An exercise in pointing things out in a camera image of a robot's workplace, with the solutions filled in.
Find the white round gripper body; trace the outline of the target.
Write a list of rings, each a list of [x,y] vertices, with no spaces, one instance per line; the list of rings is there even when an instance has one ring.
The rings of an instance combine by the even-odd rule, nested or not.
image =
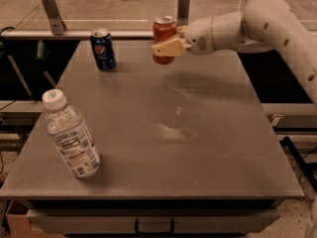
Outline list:
[[[203,18],[190,23],[184,33],[185,40],[190,44],[188,51],[202,56],[213,53],[211,18]]]

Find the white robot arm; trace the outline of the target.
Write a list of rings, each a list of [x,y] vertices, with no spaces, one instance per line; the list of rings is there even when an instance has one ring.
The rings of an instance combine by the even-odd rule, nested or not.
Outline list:
[[[317,106],[317,38],[284,0],[249,0],[242,11],[196,20],[152,45],[156,57],[202,56],[220,50],[277,51]]]

